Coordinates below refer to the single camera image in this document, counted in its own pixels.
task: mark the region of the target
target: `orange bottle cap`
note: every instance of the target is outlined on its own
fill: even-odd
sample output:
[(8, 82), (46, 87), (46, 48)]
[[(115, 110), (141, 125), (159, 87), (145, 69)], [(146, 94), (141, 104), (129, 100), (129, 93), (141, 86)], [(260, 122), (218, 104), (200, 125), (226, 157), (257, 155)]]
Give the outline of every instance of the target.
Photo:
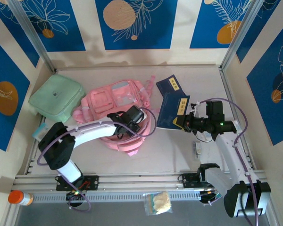
[(12, 191), (8, 196), (8, 202), (11, 204), (18, 204), (24, 198), (24, 194), (21, 191)]

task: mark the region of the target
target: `cable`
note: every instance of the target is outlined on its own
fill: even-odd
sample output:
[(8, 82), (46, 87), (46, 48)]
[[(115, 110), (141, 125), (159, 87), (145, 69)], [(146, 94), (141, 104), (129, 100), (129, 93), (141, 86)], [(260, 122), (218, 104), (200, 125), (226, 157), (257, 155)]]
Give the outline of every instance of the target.
[(252, 223), (251, 223), (249, 217), (247, 216), (247, 214), (246, 214), (246, 212), (245, 212), (245, 209), (243, 208), (243, 201), (242, 201), (242, 198), (243, 198), (243, 195), (240, 195), (240, 205), (242, 206), (242, 213), (243, 213), (245, 219), (247, 220), (247, 222), (248, 222), (250, 225), (252, 225)]
[[(225, 98), (221, 98), (221, 97), (216, 97), (216, 98), (210, 98), (210, 99), (207, 99), (207, 100), (203, 100), (200, 102), (200, 104), (204, 103), (204, 102), (207, 102), (207, 101), (211, 101), (211, 100), (223, 100), (223, 101), (226, 101), (230, 104), (233, 104), (236, 108), (238, 108), (238, 110), (241, 112), (242, 116), (244, 117), (244, 120), (245, 120), (245, 128), (244, 130), (236, 137), (235, 141), (234, 141), (234, 148), (235, 148), (235, 151), (240, 159), (240, 162), (244, 168), (244, 171), (245, 173), (248, 173), (248, 167), (246, 166), (245, 162), (243, 161), (242, 159), (242, 156), (238, 150), (238, 147), (236, 146), (236, 144), (238, 143), (238, 140), (239, 138), (243, 135), (243, 133), (246, 131), (247, 127), (248, 127), (248, 120), (247, 120), (247, 117), (245, 115), (245, 113), (243, 112), (243, 110), (237, 105), (235, 104), (233, 101), (230, 101), (228, 99), (225, 99)], [(252, 195), (253, 195), (253, 201), (254, 201), (254, 207), (255, 207), (255, 226), (259, 226), (259, 216), (258, 216), (258, 204), (257, 204), (257, 197), (256, 197), (256, 191), (255, 191), (255, 187), (254, 187), (254, 184), (250, 178), (250, 175), (247, 175), (247, 178), (250, 182), (250, 188), (251, 188), (251, 192), (252, 192)], [(250, 219), (248, 218), (247, 215), (245, 215), (245, 218), (247, 220), (247, 222), (253, 226), (253, 224), (251, 223)]]
[(83, 192), (81, 192), (81, 190), (77, 189), (66, 177), (64, 177), (63, 175), (61, 175), (61, 177), (74, 189), (76, 190), (85, 200), (86, 202), (88, 203), (88, 209), (86, 210), (79, 210), (77, 208), (74, 208), (71, 206), (71, 198), (68, 200), (68, 206), (70, 209), (73, 209), (73, 210), (76, 210), (78, 212), (88, 212), (91, 210), (91, 202), (87, 199), (87, 197), (83, 194)]
[(177, 180), (178, 180), (180, 183), (183, 183), (183, 180), (180, 180), (180, 179), (179, 179), (179, 177), (182, 177), (182, 176), (183, 176), (183, 175), (181, 174), (181, 175), (179, 175), (178, 178), (177, 178)]
[[(58, 136), (56, 139), (54, 139), (40, 154), (40, 156), (38, 157), (38, 160), (37, 160), (37, 164), (39, 166), (45, 166), (45, 165), (48, 165), (47, 163), (41, 163), (40, 160), (41, 158), (46, 154), (46, 152), (57, 142), (59, 141), (62, 137), (70, 134), (70, 133), (73, 133), (77, 130), (81, 130), (81, 129), (91, 129), (93, 128), (94, 126), (97, 126), (97, 125), (120, 125), (122, 127), (124, 127), (125, 129), (127, 129), (129, 132), (131, 132), (132, 134), (138, 136), (138, 137), (148, 137), (148, 136), (151, 136), (155, 130), (156, 130), (156, 126), (157, 126), (157, 120), (156, 120), (156, 117), (154, 115), (154, 113), (147, 109), (147, 108), (144, 108), (144, 107), (140, 107), (140, 109), (143, 109), (143, 110), (146, 110), (148, 111), (153, 119), (154, 119), (154, 122), (155, 122), (155, 125), (154, 125), (154, 129), (151, 133), (147, 134), (147, 135), (140, 135), (140, 134), (137, 134), (135, 133), (134, 131), (132, 131), (130, 128), (128, 128), (126, 125), (122, 124), (122, 123), (119, 123), (119, 122), (114, 122), (114, 121), (104, 121), (104, 122), (95, 122), (95, 123), (92, 123), (92, 124), (88, 124), (88, 125), (83, 125), (83, 126), (79, 126), (78, 128), (74, 128), (74, 129), (71, 129), (70, 131), (67, 131), (65, 133), (63, 133), (62, 135)], [(74, 209), (76, 211), (79, 211), (79, 212), (88, 212), (91, 210), (91, 203), (90, 201), (86, 198), (86, 196), (79, 190), (77, 189), (67, 178), (65, 178), (63, 175), (61, 175), (62, 178), (74, 189), (76, 190), (88, 203), (88, 209), (87, 210), (78, 210), (74, 207), (72, 207), (70, 204), (71, 204), (71, 199), (68, 200), (68, 205), (71, 209)]]
[(212, 205), (213, 203), (215, 203), (215, 202), (217, 202), (219, 199), (221, 199), (222, 198), (222, 196), (219, 196), (218, 198), (216, 198), (215, 200), (213, 200), (213, 201), (209, 201), (208, 203), (205, 203), (205, 204), (203, 204), (204, 206), (207, 206), (207, 205)]

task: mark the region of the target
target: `clear plastic packet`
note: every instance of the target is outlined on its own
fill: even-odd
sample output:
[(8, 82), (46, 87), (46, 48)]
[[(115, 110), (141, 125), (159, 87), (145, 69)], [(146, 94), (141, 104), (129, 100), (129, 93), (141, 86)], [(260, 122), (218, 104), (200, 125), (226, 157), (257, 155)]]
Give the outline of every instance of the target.
[(161, 213), (172, 213), (172, 206), (168, 192), (157, 192), (143, 194), (144, 205), (147, 216)]

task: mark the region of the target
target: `blue passport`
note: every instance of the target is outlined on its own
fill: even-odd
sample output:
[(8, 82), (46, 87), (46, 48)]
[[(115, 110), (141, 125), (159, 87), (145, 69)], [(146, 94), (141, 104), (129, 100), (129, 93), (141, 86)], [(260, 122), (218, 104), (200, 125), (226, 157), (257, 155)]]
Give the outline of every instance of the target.
[(163, 97), (166, 93), (179, 93), (181, 95), (185, 95), (175, 75), (156, 82), (156, 85)]
[(181, 129), (173, 124), (178, 115), (185, 115), (190, 96), (181, 93), (166, 93), (159, 112), (157, 127), (162, 129)]

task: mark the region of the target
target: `orange circle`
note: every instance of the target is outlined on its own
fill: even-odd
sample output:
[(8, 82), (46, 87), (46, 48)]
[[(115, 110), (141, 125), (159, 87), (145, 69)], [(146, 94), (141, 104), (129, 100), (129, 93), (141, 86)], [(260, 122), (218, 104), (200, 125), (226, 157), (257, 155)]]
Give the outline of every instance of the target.
[(111, 1), (103, 11), (104, 21), (113, 30), (123, 30), (135, 22), (135, 12), (124, 0)]
[(53, 32), (52, 32), (51, 30), (49, 30), (49, 29), (44, 29), (44, 30), (42, 31), (42, 34), (43, 34), (46, 38), (48, 38), (48, 39), (53, 38)]
[(136, 36), (136, 35), (132, 35), (132, 36), (131, 36), (131, 39), (132, 39), (133, 41), (135, 41), (135, 40), (137, 40), (137, 36)]
[(16, 87), (9, 81), (0, 82), (0, 112), (3, 115), (11, 116), (15, 113), (17, 106), (18, 92)]
[(18, 204), (24, 198), (24, 194), (21, 191), (12, 191), (8, 196), (8, 202), (11, 204)]
[(241, 24), (240, 20), (231, 22), (230, 24), (224, 25), (217, 34), (217, 41), (220, 44), (230, 44), (236, 34), (239, 26)]
[(281, 101), (281, 92), (279, 90), (275, 89), (272, 92), (272, 101), (276, 104)]

